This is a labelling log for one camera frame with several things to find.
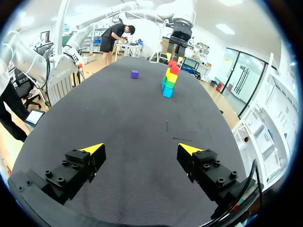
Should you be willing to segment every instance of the black pants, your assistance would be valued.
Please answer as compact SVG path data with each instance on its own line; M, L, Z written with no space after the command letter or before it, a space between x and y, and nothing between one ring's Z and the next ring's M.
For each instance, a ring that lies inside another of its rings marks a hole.
M0 122L15 139L24 142L27 138L26 133L12 121L11 115L6 111L3 101L21 120L25 121L29 115L29 111L23 106L11 82L9 82L3 94L0 96Z

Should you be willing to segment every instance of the stacked blocks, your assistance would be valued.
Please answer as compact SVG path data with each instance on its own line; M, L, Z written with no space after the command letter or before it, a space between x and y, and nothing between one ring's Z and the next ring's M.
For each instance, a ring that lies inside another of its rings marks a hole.
M166 71L166 75L162 81L163 96L170 98L173 93L173 88L178 79L178 73L180 71L177 66L177 62L174 60L169 61L169 67Z
M132 70L131 76L133 79L138 79L139 78L139 72L137 70Z

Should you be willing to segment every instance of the ceiling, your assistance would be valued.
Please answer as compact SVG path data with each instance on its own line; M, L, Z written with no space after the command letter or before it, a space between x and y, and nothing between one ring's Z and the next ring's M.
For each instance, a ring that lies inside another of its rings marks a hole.
M102 9L131 0L71 0L67 16L80 14L79 10ZM154 8L173 0L152 0ZM51 19L58 14L61 0L32 0L23 8L27 16L33 16L35 21L27 29L50 24ZM279 62L281 54L281 39L275 26L255 0L243 0L243 3L226 6L218 0L197 0L197 16L195 25L199 25L220 37L229 44L241 45L269 55L273 52ZM227 35L215 25L226 24L235 35Z

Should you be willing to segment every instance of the blue block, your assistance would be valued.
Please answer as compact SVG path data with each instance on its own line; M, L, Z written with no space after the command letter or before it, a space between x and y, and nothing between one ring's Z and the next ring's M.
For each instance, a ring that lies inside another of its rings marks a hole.
M138 79L139 78L139 72L137 70L132 70L131 77L133 79Z
M170 98L172 95L173 89L169 88L169 87L165 87L163 90L163 96Z
M164 88L165 88L165 82L162 81L162 91L163 91Z

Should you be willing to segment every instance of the screw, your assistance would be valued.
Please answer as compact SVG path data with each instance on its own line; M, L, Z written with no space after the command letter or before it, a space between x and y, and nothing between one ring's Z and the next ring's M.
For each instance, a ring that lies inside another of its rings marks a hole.
M203 169L204 169L204 170L208 170L209 168L210 168L210 165L209 165L209 164L204 164L204 165L203 165Z
M224 182L225 182L224 178L220 177L216 183L218 186L222 186L224 184Z
M229 178L235 179L237 177L237 171L231 171L231 174L229 175Z
M57 182L59 183L59 185L64 185L65 184L65 179L63 177L58 177Z
M78 164L73 164L72 168L75 169L75 170L78 170L79 169L79 165Z
M48 178L50 178L50 177L53 176L52 172L49 171L49 170L46 170L45 175L46 175Z
M68 161L63 160L63 161L62 161L62 165L64 165L64 166L68 166Z
M220 166L220 165L221 165L221 162L220 162L219 160L217 160L217 161L214 162L214 166L215 166L215 167L218 167L218 166Z

